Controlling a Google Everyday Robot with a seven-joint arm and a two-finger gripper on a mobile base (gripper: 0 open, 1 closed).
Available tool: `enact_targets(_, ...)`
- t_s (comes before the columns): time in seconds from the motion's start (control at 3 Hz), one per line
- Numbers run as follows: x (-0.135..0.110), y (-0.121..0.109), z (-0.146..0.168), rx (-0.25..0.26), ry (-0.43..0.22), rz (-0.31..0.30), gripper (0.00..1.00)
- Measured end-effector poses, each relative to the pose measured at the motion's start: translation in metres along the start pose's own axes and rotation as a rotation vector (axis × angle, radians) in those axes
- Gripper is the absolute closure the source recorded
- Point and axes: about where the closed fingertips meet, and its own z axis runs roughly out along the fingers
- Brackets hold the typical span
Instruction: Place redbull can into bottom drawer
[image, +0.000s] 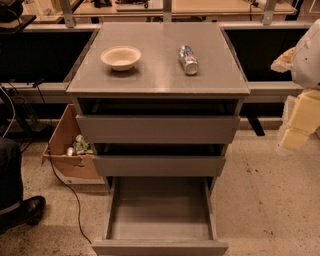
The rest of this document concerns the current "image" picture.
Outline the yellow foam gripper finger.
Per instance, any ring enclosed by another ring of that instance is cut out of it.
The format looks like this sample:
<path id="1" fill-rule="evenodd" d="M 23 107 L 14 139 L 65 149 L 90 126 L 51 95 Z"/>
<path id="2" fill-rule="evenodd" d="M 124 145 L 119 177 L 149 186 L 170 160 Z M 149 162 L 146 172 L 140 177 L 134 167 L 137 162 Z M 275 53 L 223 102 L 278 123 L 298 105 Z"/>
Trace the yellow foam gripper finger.
<path id="1" fill-rule="evenodd" d="M 303 147 L 320 127 L 320 91 L 305 90 L 285 102 L 276 151 L 288 156 Z"/>

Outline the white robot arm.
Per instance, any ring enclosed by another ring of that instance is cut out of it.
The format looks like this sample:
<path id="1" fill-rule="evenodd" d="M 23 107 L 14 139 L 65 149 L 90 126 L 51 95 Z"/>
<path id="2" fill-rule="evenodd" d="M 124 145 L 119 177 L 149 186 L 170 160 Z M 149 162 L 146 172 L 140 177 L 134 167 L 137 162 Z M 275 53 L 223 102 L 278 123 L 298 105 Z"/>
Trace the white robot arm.
<path id="1" fill-rule="evenodd" d="M 276 72 L 290 71 L 292 81 L 304 88 L 295 99 L 288 97 L 286 121 L 280 128 L 277 151 L 282 155 L 297 152 L 320 127 L 320 19 L 316 20 L 295 47 L 271 64 Z"/>

